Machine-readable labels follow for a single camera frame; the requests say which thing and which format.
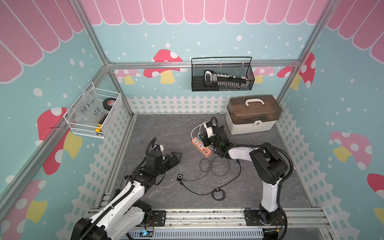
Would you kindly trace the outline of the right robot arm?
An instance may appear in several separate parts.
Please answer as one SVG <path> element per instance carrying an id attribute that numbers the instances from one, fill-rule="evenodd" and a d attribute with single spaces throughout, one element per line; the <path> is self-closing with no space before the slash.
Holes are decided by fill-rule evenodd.
<path id="1" fill-rule="evenodd" d="M 253 163 L 259 178 L 263 181 L 263 195 L 259 207 L 259 220 L 271 225 L 273 220 L 283 214 L 280 205 L 282 183 L 291 176 L 292 160 L 281 149 L 269 143 L 262 145 L 239 145 L 229 142 L 224 126 L 213 123 L 204 124 L 206 137 L 204 144 L 212 145 L 216 154 L 222 158 L 244 160 Z"/>

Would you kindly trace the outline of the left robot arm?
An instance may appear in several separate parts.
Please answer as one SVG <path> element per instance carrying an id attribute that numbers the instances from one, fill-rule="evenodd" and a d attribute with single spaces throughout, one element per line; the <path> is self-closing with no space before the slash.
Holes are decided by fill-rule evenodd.
<path id="1" fill-rule="evenodd" d="M 146 151 L 145 158 L 130 175 L 127 185 L 108 205 L 74 226 L 72 240 L 120 240 L 132 228 L 151 221 L 152 207 L 140 198 L 156 184 L 157 177 L 181 162 L 182 153 L 165 155 L 160 145 Z"/>

